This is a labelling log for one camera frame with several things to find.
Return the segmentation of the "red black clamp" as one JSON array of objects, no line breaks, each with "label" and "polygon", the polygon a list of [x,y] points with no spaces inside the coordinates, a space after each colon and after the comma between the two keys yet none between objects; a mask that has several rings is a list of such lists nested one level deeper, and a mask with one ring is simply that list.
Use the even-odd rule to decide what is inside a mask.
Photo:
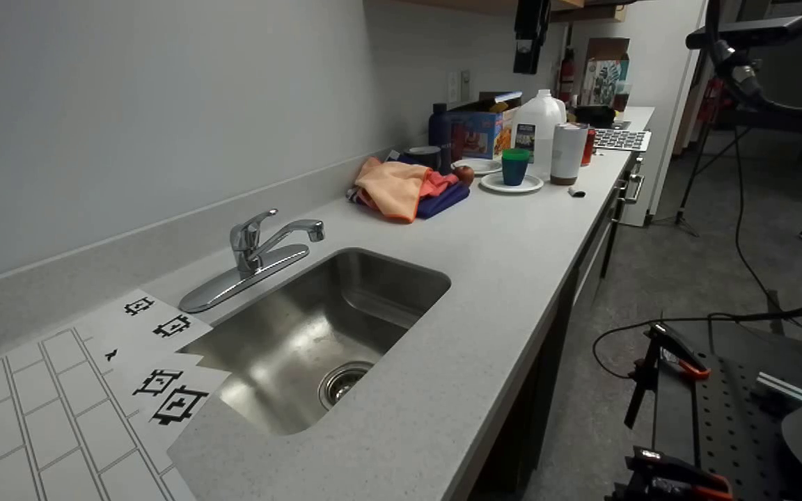
[{"label": "red black clamp", "polygon": [[604,501],[734,501],[723,477],[654,448],[635,445],[625,468],[629,483],[615,486]]},{"label": "red black clamp", "polygon": [[657,390],[659,371],[671,367],[679,373],[685,381],[707,381],[710,367],[702,362],[699,353],[693,353],[674,328],[663,323],[650,323],[645,328],[649,349],[645,353],[635,362],[635,371],[629,378],[635,381],[631,398],[624,412],[624,427],[631,429],[635,417],[639,412],[643,397]]}]

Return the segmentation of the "stainless steel sink basin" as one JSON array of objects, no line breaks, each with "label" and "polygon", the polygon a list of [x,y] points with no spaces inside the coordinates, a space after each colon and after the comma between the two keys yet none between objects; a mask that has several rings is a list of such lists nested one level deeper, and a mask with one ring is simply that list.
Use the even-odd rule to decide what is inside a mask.
[{"label": "stainless steel sink basin", "polygon": [[439,270],[345,248],[189,342],[221,371],[219,401],[267,434],[297,434],[451,289]]}]

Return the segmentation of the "colourful box on shelf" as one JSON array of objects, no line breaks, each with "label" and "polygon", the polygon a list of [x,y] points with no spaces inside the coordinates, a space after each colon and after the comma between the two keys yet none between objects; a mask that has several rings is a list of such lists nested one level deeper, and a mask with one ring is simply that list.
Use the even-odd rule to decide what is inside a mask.
[{"label": "colourful box on shelf", "polygon": [[629,99],[629,42],[589,39],[581,75],[581,104],[621,111]]}]

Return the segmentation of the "orange cloth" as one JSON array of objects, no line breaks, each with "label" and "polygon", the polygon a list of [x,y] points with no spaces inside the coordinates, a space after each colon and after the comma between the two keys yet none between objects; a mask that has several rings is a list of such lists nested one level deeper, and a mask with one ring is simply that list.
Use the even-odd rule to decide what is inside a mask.
[{"label": "orange cloth", "polygon": [[383,221],[412,224],[416,214],[422,182],[422,166],[368,160],[359,167],[354,188],[359,202],[377,213]]}]

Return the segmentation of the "black perforated robot cart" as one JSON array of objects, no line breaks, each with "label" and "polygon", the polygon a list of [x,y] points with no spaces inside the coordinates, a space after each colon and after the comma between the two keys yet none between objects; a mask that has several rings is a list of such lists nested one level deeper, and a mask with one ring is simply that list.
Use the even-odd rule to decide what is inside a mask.
[{"label": "black perforated robot cart", "polygon": [[707,381],[659,371],[650,445],[734,490],[734,501],[802,501],[802,341],[730,321],[674,328]]}]

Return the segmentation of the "red black clamp lower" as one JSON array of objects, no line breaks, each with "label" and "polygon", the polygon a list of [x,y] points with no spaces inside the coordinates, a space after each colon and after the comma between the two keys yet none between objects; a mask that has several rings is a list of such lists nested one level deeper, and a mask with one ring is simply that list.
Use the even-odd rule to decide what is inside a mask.
[{"label": "red black clamp lower", "polygon": [[615,486],[604,501],[734,501],[723,477],[654,448],[635,445],[625,468],[629,483]]}]

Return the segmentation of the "white plate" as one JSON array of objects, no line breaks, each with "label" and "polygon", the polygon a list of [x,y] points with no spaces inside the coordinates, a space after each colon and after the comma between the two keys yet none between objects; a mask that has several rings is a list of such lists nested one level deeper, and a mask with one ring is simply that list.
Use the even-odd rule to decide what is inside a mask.
[{"label": "white plate", "polygon": [[494,196],[532,196],[543,189],[543,182],[533,177],[524,177],[521,184],[507,184],[501,174],[478,178],[478,188]]}]

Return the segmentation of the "green and blue cup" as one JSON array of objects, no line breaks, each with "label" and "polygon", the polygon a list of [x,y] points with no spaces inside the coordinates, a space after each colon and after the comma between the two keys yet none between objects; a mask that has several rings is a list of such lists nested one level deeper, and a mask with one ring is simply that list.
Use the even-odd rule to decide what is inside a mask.
[{"label": "green and blue cup", "polygon": [[512,149],[501,153],[501,182],[507,188],[517,188],[525,177],[525,167],[532,161],[532,153],[524,149]]}]

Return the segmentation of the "chrome sink faucet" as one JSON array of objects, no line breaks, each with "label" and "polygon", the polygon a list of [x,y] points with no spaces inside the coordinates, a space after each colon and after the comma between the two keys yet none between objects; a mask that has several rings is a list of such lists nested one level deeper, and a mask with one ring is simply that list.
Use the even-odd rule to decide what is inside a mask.
[{"label": "chrome sink faucet", "polygon": [[233,268],[202,281],[178,301],[185,314],[207,312],[233,296],[251,289],[253,284],[287,270],[288,266],[309,257],[305,245],[287,245],[291,231],[304,231],[311,242],[326,238],[319,221],[291,221],[281,227],[273,238],[262,238],[262,224],[274,217],[277,210],[263,210],[228,231],[228,248],[233,255]]}]

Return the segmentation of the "blue folded cloth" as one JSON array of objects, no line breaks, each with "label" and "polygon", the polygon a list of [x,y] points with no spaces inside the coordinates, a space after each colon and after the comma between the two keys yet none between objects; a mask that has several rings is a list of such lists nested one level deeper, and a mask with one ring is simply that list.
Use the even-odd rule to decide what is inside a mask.
[{"label": "blue folded cloth", "polygon": [[429,196],[429,198],[419,198],[416,204],[416,221],[429,221],[451,207],[457,207],[458,202],[464,202],[469,196],[469,188],[466,184],[451,184],[446,192],[439,196]]}]

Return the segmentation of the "blue cardboard box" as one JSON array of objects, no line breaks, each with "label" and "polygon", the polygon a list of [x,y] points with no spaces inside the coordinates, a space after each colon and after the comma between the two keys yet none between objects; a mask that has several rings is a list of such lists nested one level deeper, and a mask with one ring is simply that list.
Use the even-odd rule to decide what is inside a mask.
[{"label": "blue cardboard box", "polygon": [[492,111],[451,111],[446,117],[448,152],[453,160],[492,160],[501,117]]}]

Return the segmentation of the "white plastic jug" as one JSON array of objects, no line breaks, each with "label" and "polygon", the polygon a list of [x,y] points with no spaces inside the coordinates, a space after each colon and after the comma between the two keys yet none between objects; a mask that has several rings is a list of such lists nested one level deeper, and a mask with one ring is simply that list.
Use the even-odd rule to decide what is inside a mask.
[{"label": "white plastic jug", "polygon": [[532,153],[532,174],[550,177],[554,128],[564,121],[564,104],[549,90],[514,108],[512,139],[521,152]]}]

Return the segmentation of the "red black clamp upper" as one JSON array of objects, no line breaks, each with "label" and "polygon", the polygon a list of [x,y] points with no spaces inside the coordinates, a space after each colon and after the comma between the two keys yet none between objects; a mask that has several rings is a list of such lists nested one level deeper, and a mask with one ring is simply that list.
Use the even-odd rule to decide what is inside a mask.
[{"label": "red black clamp upper", "polygon": [[645,353],[635,362],[635,371],[629,378],[635,381],[631,398],[624,412],[624,427],[631,429],[635,417],[639,412],[643,397],[657,390],[659,371],[671,367],[679,373],[685,381],[707,381],[710,367],[702,362],[699,353],[693,353],[674,328],[663,323],[650,323],[645,328],[649,349]]}]

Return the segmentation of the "white calibration sheet with markers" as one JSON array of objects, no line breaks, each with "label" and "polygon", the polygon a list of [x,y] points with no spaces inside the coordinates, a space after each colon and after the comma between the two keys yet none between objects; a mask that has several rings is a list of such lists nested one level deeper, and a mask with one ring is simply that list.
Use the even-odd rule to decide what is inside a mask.
[{"label": "white calibration sheet with markers", "polygon": [[196,501],[166,448],[221,376],[212,326],[134,289],[0,351],[0,501]]}]

